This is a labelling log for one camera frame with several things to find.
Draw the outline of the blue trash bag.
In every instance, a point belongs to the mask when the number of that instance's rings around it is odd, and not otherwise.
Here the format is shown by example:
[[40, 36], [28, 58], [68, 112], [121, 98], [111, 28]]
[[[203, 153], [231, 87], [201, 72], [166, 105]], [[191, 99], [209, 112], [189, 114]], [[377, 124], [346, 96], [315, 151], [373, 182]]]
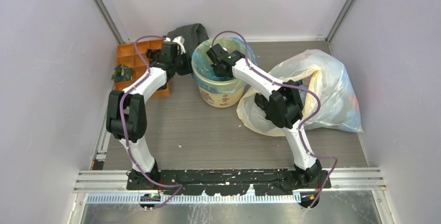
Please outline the blue trash bag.
[[[193, 52], [191, 65], [193, 69], [192, 77], [199, 87], [215, 94], [229, 94], [238, 91], [246, 85], [241, 79], [234, 77], [218, 77], [214, 74], [213, 64], [206, 52], [210, 48], [212, 40], [206, 40], [201, 43]], [[242, 39], [238, 37], [219, 37], [215, 41], [222, 47], [233, 52], [235, 50], [245, 53], [248, 51], [248, 57], [253, 64], [257, 64], [256, 56], [250, 46], [245, 46]]]

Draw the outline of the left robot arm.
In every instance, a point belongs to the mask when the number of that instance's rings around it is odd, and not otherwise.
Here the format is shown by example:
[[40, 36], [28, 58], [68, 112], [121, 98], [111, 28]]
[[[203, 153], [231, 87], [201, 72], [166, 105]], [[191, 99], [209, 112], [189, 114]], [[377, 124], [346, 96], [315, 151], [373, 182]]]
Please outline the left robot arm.
[[132, 163], [129, 178], [139, 180], [148, 190], [161, 186], [161, 176], [145, 140], [146, 102], [176, 74], [190, 73], [191, 58], [185, 50], [183, 37], [167, 38], [159, 56], [138, 80], [109, 94], [106, 130], [123, 145], [129, 156]]

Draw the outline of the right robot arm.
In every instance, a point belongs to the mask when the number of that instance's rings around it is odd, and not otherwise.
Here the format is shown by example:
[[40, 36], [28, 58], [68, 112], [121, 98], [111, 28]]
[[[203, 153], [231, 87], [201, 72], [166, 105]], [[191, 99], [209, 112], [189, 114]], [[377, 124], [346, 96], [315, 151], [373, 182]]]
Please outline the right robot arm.
[[303, 104], [300, 87], [294, 81], [283, 82], [256, 65], [245, 54], [235, 50], [228, 52], [215, 44], [206, 52], [212, 61], [212, 68], [221, 77], [241, 79], [256, 89], [267, 101], [265, 114], [269, 121], [285, 134], [294, 156], [297, 182], [310, 188], [318, 180], [322, 170], [317, 156], [311, 150], [303, 128]]

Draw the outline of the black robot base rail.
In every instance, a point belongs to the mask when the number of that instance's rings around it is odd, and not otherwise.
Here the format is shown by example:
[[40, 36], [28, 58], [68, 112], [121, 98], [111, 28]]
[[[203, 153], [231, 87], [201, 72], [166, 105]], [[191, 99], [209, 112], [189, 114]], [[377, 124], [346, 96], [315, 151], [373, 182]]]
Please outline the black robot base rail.
[[293, 190], [317, 191], [321, 186], [331, 187], [325, 181], [328, 172], [322, 170], [312, 181], [300, 181], [295, 170], [276, 169], [187, 169], [161, 170], [148, 181], [140, 172], [126, 173], [128, 190], [159, 190], [165, 195], [239, 196], [253, 189], [257, 196], [288, 195]]

